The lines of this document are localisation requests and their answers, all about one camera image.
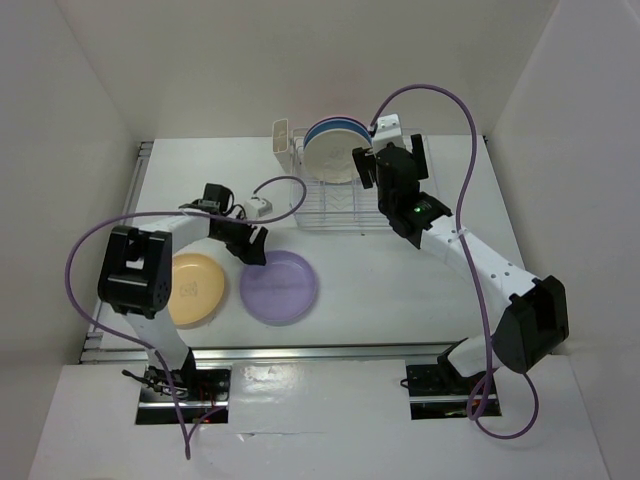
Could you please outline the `purple plate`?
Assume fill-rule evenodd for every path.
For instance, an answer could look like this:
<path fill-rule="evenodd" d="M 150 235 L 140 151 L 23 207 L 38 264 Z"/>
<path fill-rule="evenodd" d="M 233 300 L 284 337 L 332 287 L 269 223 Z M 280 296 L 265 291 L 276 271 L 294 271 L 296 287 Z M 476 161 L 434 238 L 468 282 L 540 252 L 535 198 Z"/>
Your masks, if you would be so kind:
<path fill-rule="evenodd" d="M 264 266 L 245 266 L 239 281 L 245 310 L 259 322 L 276 327 L 300 321 L 313 307 L 318 288 L 311 264 L 287 250 L 269 251 Z"/>

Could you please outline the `orange plate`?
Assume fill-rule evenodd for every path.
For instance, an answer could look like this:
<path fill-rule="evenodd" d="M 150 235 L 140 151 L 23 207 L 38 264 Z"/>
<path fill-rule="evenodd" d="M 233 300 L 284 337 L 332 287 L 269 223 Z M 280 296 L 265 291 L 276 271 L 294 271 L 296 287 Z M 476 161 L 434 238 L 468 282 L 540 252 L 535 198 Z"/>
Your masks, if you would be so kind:
<path fill-rule="evenodd" d="M 210 322 L 224 304 L 225 295 L 225 272 L 216 260 L 201 253 L 173 257 L 168 309 L 178 329 Z"/>

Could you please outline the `pink plate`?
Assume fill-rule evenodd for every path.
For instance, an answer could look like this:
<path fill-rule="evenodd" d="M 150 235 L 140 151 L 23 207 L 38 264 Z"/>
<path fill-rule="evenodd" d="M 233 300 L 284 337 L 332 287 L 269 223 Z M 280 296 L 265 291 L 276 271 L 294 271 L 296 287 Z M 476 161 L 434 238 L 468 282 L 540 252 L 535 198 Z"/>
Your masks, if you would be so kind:
<path fill-rule="evenodd" d="M 322 118 L 321 120 L 318 120 L 318 122 L 316 123 L 316 125 L 319 125 L 321 123 L 325 123 L 325 122 L 330 122 L 330 121 L 350 121 L 352 123 L 361 125 L 364 127 L 364 123 L 352 116 L 348 116 L 348 115 L 332 115 L 332 116 L 327 116 L 325 118 Z"/>

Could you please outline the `cream plate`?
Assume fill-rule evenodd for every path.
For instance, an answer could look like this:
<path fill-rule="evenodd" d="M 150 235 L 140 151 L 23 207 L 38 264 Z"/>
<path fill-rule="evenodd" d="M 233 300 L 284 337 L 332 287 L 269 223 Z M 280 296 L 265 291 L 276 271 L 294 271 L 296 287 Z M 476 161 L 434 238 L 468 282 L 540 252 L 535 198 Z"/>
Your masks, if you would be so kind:
<path fill-rule="evenodd" d="M 354 149 L 368 149 L 367 136 L 344 129 L 329 128 L 313 133 L 304 142 L 303 165 L 315 179 L 330 184 L 350 183 L 358 177 L 352 158 Z"/>

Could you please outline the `blue plate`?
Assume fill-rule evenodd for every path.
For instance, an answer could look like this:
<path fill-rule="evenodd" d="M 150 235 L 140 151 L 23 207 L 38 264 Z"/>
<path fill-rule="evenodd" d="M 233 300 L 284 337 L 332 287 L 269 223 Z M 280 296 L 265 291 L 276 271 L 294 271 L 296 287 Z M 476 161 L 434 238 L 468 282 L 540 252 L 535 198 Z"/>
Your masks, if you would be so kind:
<path fill-rule="evenodd" d="M 365 125 L 363 127 L 350 121 L 330 121 L 321 123 L 319 125 L 313 125 L 304 136 L 303 147 L 306 148 L 308 143 L 315 137 L 330 130 L 347 130 L 352 133 L 356 133 L 360 135 L 368 144 L 371 144 L 371 136 L 368 128 Z"/>

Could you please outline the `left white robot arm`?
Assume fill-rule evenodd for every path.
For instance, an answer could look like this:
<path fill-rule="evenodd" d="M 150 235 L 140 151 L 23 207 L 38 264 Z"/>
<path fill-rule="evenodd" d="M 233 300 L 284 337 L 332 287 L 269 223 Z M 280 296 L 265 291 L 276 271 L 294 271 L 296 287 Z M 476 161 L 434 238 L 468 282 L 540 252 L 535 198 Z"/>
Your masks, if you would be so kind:
<path fill-rule="evenodd" d="M 152 378 L 176 399 L 191 397 L 199 376 L 168 309 L 174 254 L 209 238 L 246 265 L 266 264 L 268 230 L 229 216 L 230 199 L 228 188 L 208 184 L 204 196 L 181 206 L 177 216 L 139 227 L 116 226 L 109 236 L 98 296 L 133 328 L 147 350 Z"/>

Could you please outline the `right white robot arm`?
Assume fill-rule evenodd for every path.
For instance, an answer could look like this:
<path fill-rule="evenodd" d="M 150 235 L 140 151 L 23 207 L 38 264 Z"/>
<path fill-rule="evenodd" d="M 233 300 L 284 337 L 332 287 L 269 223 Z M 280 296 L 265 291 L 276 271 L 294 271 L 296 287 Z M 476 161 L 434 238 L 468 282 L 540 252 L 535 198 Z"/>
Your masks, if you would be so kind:
<path fill-rule="evenodd" d="M 513 265 L 456 224 L 456 216 L 425 193 L 428 175 L 421 137 L 406 149 L 358 147 L 352 157 L 364 188 L 375 188 L 378 208 L 392 230 L 482 289 L 490 323 L 479 337 L 455 344 L 439 358 L 437 379 L 451 393 L 488 368 L 528 372 L 569 335 L 566 291 L 555 277 L 539 279 Z"/>

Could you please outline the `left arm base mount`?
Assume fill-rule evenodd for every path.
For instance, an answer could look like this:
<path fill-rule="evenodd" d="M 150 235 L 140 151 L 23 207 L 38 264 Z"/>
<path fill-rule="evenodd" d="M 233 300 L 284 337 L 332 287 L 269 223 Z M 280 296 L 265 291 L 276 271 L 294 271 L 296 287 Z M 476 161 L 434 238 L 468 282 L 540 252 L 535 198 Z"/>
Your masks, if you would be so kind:
<path fill-rule="evenodd" d="M 191 389 L 178 383 L 176 396 L 186 425 L 226 424 L 229 418 L 231 367 L 198 369 Z M 178 417 L 169 386 L 146 369 L 135 374 L 123 369 L 121 374 L 140 384 L 135 424 L 142 426 L 175 425 Z"/>

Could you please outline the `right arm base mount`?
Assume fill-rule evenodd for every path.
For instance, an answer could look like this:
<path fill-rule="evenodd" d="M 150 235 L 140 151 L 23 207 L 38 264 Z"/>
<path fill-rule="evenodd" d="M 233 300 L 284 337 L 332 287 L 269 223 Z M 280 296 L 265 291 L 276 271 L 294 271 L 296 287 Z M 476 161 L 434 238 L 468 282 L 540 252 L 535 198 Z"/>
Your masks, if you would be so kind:
<path fill-rule="evenodd" d="M 483 376 L 461 377 L 437 364 L 413 364 L 399 384 L 408 391 L 412 420 L 460 419 L 467 417 L 467 401 Z"/>

